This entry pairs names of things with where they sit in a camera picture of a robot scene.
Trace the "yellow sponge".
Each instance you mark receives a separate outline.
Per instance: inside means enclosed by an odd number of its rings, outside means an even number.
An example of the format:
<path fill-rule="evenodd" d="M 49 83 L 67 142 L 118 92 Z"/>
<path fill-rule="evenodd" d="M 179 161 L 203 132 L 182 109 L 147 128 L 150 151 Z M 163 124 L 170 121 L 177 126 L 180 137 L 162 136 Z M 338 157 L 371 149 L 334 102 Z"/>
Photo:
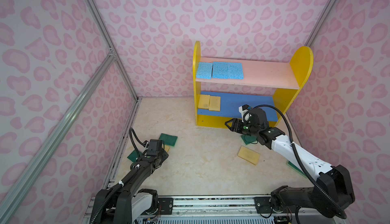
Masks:
<path fill-rule="evenodd" d="M 221 97 L 210 96 L 209 111 L 220 112 Z"/>

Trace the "yellow sponge shelf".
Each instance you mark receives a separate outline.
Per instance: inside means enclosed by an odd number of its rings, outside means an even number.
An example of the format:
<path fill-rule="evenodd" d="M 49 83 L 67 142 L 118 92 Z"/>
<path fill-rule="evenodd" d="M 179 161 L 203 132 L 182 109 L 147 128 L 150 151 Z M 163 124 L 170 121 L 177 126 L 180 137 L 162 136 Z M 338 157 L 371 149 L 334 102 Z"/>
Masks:
<path fill-rule="evenodd" d="M 198 101 L 198 108 L 208 110 L 210 105 L 210 95 L 200 95 Z"/>

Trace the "blue sponge floor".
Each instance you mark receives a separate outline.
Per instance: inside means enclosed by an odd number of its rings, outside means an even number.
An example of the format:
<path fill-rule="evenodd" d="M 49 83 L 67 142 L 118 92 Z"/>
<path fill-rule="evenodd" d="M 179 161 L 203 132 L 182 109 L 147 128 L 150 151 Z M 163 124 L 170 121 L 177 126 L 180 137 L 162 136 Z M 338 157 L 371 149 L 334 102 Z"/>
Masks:
<path fill-rule="evenodd" d="M 235 79 L 235 80 L 244 79 L 242 63 L 229 62 L 227 66 L 227 70 L 228 70 L 227 72 L 228 79 Z"/>
<path fill-rule="evenodd" d="M 229 79 L 229 63 L 228 62 L 213 62 L 212 67 L 213 79 Z"/>

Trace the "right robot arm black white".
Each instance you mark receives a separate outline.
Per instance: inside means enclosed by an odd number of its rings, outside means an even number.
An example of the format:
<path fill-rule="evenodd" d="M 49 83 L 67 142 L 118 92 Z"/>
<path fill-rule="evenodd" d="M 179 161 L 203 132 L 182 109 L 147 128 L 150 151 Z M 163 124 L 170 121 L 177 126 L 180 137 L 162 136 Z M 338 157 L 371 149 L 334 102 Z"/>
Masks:
<path fill-rule="evenodd" d="M 290 126 L 287 133 L 271 127 L 264 108 L 265 105 L 243 105 L 239 109 L 242 117 L 226 121 L 225 126 L 232 132 L 255 137 L 258 143 L 285 157 L 313 185 L 301 188 L 284 185 L 277 188 L 271 192 L 269 208 L 274 212 L 283 212 L 294 206 L 296 215 L 301 208 L 311 208 L 327 218 L 336 216 L 345 220 L 346 208 L 355 201 L 349 171 L 341 165 L 333 166 L 297 145 Z"/>

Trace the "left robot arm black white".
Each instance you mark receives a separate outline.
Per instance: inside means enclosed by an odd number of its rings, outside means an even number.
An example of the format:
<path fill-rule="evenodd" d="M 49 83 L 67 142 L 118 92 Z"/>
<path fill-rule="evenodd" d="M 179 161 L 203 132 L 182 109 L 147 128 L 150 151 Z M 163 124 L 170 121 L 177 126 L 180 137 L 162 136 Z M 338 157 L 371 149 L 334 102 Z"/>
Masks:
<path fill-rule="evenodd" d="M 141 189 L 142 183 L 169 157 L 163 140 L 150 140 L 147 149 L 130 172 L 109 189 L 100 190 L 94 200 L 90 223 L 132 224 L 142 213 L 158 211 L 158 194 Z"/>

